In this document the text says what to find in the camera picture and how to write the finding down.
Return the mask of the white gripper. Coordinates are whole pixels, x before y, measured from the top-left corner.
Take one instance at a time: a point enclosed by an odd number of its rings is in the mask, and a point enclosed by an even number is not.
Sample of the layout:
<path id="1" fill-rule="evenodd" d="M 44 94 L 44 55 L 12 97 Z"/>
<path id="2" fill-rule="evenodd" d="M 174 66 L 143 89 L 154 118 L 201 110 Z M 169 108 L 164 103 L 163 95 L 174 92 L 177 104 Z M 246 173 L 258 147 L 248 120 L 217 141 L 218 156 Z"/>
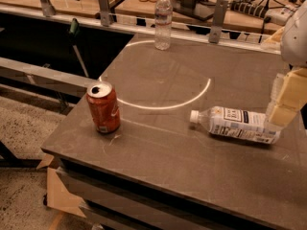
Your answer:
<path id="1" fill-rule="evenodd" d="M 307 67 L 307 1 L 287 21 L 281 37 L 282 58 L 293 66 Z M 278 73 L 272 84 L 267 127 L 286 127 L 307 104 L 307 69 L 295 67 Z"/>

